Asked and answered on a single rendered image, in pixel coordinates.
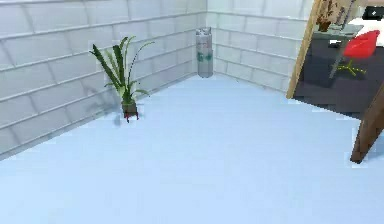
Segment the white bed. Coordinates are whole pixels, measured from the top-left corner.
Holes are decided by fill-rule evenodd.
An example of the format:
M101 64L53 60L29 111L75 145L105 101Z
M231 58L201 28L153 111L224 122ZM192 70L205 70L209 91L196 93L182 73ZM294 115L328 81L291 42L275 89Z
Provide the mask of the white bed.
M377 38L376 46L384 48L384 19L377 20L364 20L362 18L355 18L349 22L349 25L360 25L362 29L358 31L358 35L367 33L368 31L379 30L380 35Z

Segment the grey glass desk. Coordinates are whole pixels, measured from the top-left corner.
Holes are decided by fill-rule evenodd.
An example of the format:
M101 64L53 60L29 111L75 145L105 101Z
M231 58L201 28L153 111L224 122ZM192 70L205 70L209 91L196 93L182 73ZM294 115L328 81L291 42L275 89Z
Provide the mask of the grey glass desk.
M358 34L358 32L363 28L363 25L347 24L342 27L331 25L326 32L321 32L318 30L318 28L318 25L316 25L314 28L312 34L313 39L339 40L341 42L339 51L336 55L335 62L332 65L332 70L329 75L329 78L332 79L337 71L339 63L343 59L343 52L347 43Z

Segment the black laptop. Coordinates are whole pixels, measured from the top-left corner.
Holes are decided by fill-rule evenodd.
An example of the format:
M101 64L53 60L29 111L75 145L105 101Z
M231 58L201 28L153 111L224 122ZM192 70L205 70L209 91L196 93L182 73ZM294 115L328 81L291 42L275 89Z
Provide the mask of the black laptop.
M363 20L381 21L384 18L384 6L367 6L362 16Z

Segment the brown wooden room door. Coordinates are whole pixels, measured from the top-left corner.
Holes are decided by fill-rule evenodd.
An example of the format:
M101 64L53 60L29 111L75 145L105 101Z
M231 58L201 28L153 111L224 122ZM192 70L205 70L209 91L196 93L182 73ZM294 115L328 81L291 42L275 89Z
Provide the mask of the brown wooden room door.
M384 130L384 82L360 123L350 160L360 164Z

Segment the grey cylindrical bin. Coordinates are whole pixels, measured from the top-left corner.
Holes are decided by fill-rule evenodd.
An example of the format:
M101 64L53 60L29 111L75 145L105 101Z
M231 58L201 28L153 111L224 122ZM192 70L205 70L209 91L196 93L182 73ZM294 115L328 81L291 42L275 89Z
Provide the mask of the grey cylindrical bin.
M196 30L197 73L202 78L213 75L212 32L210 27Z

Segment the green potted house plant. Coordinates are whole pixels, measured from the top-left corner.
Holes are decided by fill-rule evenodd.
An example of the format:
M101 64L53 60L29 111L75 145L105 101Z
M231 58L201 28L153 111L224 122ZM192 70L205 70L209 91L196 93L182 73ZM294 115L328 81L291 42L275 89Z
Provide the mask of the green potted house plant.
M95 44L92 45L90 50L90 53L99 61L110 80L109 83L105 84L105 87L113 86L121 98L123 117L127 122L129 122L130 117L139 119L135 95L141 93L149 96L148 91L134 88L134 85L139 84L139 81L131 78L133 66L139 53L148 45L154 44L154 41L151 41L141 45L131 62L128 63L128 48L134 38L135 36L125 36L119 44L112 46L113 52L106 50L105 53L102 53Z

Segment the red swivel chair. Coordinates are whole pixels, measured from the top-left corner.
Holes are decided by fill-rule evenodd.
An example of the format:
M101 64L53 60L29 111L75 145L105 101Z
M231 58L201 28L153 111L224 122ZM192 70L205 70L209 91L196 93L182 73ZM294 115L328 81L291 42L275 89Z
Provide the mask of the red swivel chair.
M365 70L353 66L353 60L371 57L376 51L376 43L379 35L379 30L371 30L352 38L343 51L343 56L349 58L349 61L347 64L338 65L337 69L348 70L353 76L357 76L357 72L365 74Z

